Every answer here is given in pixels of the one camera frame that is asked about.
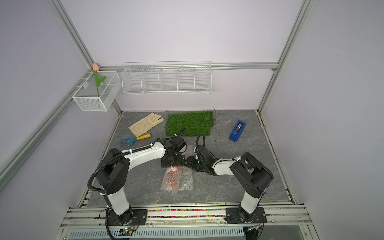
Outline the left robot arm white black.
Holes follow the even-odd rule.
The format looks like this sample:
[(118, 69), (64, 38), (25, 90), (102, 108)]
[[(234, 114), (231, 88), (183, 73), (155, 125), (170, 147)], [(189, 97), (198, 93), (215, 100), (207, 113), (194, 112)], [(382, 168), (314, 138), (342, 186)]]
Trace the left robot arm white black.
[(130, 170), (152, 160), (160, 159), (162, 168), (179, 167), (185, 161), (182, 149), (188, 146), (181, 137), (182, 128), (169, 138), (156, 139), (153, 143), (133, 150), (109, 150), (90, 176), (87, 187), (99, 192), (107, 203), (106, 221), (115, 225), (135, 225), (132, 207), (126, 197), (124, 186)]

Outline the blue tape dispenser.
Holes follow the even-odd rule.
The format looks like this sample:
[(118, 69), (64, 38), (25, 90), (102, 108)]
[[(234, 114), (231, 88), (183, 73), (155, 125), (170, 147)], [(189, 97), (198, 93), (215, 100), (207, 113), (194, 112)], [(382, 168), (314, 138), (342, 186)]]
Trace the blue tape dispenser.
[(238, 121), (229, 136), (229, 140), (236, 143), (239, 140), (241, 134), (243, 133), (245, 126), (245, 122)]

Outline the clear bubble wrap sheet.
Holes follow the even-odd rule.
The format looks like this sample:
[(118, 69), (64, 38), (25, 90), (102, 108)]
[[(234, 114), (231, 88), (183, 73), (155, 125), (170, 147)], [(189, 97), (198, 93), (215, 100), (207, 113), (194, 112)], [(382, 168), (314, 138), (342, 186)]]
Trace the clear bubble wrap sheet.
[(187, 167), (167, 168), (162, 184), (161, 191), (178, 193), (179, 191), (193, 190), (192, 170)]

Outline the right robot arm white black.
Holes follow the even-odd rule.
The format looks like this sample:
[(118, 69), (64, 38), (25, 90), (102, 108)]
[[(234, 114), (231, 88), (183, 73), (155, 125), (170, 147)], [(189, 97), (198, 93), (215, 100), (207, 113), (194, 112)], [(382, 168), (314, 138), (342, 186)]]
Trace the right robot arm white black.
[(187, 158), (186, 167), (210, 176), (235, 176), (245, 193), (237, 208), (226, 208), (225, 221), (262, 226), (267, 218), (260, 201), (274, 179), (273, 173), (248, 152), (232, 159), (216, 158), (205, 144), (205, 135), (201, 133), (197, 136), (195, 155)]

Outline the red plastic wine glass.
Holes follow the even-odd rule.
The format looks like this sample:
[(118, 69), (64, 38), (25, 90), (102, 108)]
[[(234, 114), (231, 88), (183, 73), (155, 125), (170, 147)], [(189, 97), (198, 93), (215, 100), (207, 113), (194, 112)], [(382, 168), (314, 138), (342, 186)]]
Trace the red plastic wine glass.
[(161, 190), (177, 193), (179, 190), (179, 185), (182, 177), (182, 170), (183, 170), (182, 167), (167, 168), (163, 177)]

